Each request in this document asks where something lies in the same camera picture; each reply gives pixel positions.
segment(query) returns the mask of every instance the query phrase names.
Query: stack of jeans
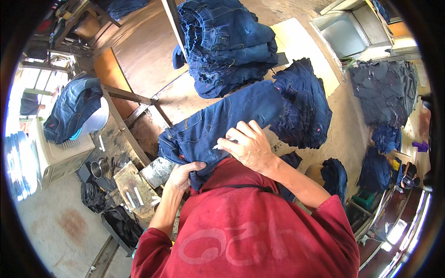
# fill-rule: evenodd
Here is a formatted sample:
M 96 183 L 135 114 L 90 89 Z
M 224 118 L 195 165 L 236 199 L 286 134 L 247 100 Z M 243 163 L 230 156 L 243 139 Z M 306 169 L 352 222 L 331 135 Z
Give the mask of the stack of jeans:
M 383 193 L 389 186 L 391 178 L 386 157 L 379 154 L 374 147 L 369 147 L 363 159 L 359 186 L 369 192 Z
M 390 153 L 393 149 L 400 151 L 402 148 L 402 131 L 392 126 L 378 125 L 372 133 L 372 140 L 381 153 Z
M 328 137 L 332 111 L 323 81 L 315 76 L 311 60 L 294 60 L 274 78 L 274 86 L 283 96 L 284 114 L 269 129 L 291 147 L 320 148 Z
M 180 68 L 186 60 L 201 97 L 223 97 L 261 81 L 277 64 L 275 33 L 238 0 L 187 0 L 178 12 L 186 57 L 176 47 L 173 65 Z
M 85 74 L 71 80 L 43 124 L 45 138 L 56 144 L 68 140 L 101 107 L 102 95 L 100 78 Z
M 225 137 L 239 121 L 255 120 L 263 129 L 282 112 L 283 100 L 272 81 L 257 82 L 165 129 L 158 137 L 158 155 L 179 165 L 207 163 L 206 168 L 190 173 L 192 188 L 199 190 L 213 168 L 229 154 L 213 149 L 218 138 Z
M 358 61 L 350 67 L 354 96 L 367 125 L 404 126 L 417 103 L 417 72 L 409 61 Z
M 325 181 L 324 189 L 331 195 L 338 195 L 343 208 L 346 209 L 344 201 L 346 199 L 346 183 L 348 176 L 343 164 L 338 159 L 329 158 L 323 162 L 321 176 Z

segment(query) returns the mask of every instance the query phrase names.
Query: metal cup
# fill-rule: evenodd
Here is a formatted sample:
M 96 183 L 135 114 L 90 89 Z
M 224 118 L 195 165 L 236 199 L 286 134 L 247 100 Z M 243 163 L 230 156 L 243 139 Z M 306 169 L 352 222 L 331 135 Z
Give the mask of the metal cup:
M 99 161 L 91 162 L 91 173 L 95 178 L 101 178 L 102 175 L 105 175 L 110 166 L 106 160 L 106 158 L 101 158 Z

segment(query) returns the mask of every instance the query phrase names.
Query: red shirt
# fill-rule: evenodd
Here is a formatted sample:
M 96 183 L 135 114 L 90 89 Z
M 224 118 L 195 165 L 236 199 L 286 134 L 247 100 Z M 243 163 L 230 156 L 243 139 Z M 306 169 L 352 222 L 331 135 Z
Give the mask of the red shirt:
M 139 239 L 131 277 L 357 277 L 360 255 L 337 195 L 310 216 L 258 188 L 275 183 L 234 158 L 193 192 L 172 247 L 156 228 Z

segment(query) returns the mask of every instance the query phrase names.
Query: green stool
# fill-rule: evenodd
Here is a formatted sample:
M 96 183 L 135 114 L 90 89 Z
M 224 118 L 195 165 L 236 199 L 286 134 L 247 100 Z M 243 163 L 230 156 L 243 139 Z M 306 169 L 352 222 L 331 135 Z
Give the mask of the green stool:
M 352 200 L 365 210 L 370 210 L 374 202 L 374 194 L 366 190 L 361 190 L 357 195 L 352 196 Z

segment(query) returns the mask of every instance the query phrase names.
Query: seated worker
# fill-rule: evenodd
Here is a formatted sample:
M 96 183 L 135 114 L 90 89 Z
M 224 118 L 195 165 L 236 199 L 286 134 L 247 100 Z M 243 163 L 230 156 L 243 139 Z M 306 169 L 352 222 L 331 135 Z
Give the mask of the seated worker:
M 234 143 L 227 138 L 234 138 Z M 255 121 L 241 121 L 218 144 L 234 158 L 222 160 L 173 222 L 190 171 L 205 163 L 176 165 L 159 207 L 139 239 L 131 277 L 357 277 L 360 255 L 337 195 L 271 151 Z M 278 194 L 287 187 L 304 212 Z

